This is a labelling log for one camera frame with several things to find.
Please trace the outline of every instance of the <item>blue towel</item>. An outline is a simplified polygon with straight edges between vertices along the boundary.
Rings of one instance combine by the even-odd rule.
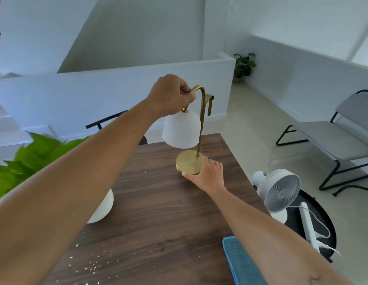
[[[222,240],[236,285],[267,285],[254,261],[235,236]]]

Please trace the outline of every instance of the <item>wooden table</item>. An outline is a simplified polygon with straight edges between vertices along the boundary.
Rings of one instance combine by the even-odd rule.
[[[222,239],[229,226],[210,197],[177,173],[182,149],[138,146],[112,186],[114,206],[86,225],[45,284],[234,284]],[[266,212],[220,134],[201,152],[221,161],[230,192]]]

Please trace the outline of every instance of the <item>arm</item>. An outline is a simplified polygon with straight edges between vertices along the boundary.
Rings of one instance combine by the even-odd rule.
[[[195,99],[179,77],[0,199],[0,284],[39,284],[90,219],[147,129]]]
[[[213,199],[269,285],[352,284],[294,231],[227,191],[222,163],[205,156],[200,174],[183,176]]]

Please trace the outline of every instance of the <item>white cable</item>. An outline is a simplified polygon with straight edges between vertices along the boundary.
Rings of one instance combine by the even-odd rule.
[[[335,250],[334,248],[332,248],[332,247],[330,247],[330,246],[328,246],[328,245],[326,245],[326,244],[322,243],[322,242],[321,242],[321,241],[319,241],[319,240],[317,240],[317,245],[318,245],[318,248],[326,248],[326,249],[330,249],[330,250],[333,250],[334,252],[338,253],[340,256],[342,256],[342,255],[341,255],[341,253],[339,253],[337,250]]]
[[[291,207],[291,208],[299,208],[300,206],[288,206],[288,207]],[[328,229],[328,227],[326,227],[326,225],[323,223],[323,222],[321,222],[320,220],[318,220],[317,219],[317,217],[316,217],[316,215],[312,212],[312,211],[310,211],[310,209],[308,209],[308,208],[304,208],[304,209],[306,209],[306,210],[308,210],[309,212],[311,212],[312,214],[313,214],[313,216],[314,216],[314,218],[321,224],[321,225],[323,225],[324,227],[325,227],[325,229],[328,231],[328,233],[329,233],[329,235],[328,236],[324,236],[324,235],[321,235],[321,234],[319,234],[319,233],[317,233],[317,232],[314,232],[315,234],[316,234],[316,238],[329,238],[330,236],[331,236],[331,233],[330,233],[330,231],[329,231],[329,229]]]

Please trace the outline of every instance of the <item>brass lamp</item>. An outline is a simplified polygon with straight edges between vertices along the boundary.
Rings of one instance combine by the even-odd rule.
[[[205,93],[201,85],[194,86],[190,94],[201,90],[201,112],[200,117],[188,106],[174,115],[167,116],[163,128],[163,140],[175,148],[192,148],[197,145],[197,150],[185,150],[176,158],[176,169],[178,172],[187,172],[192,175],[200,173],[204,155],[200,153],[201,133],[204,126],[206,103],[209,102],[208,116],[212,111],[214,96]]]

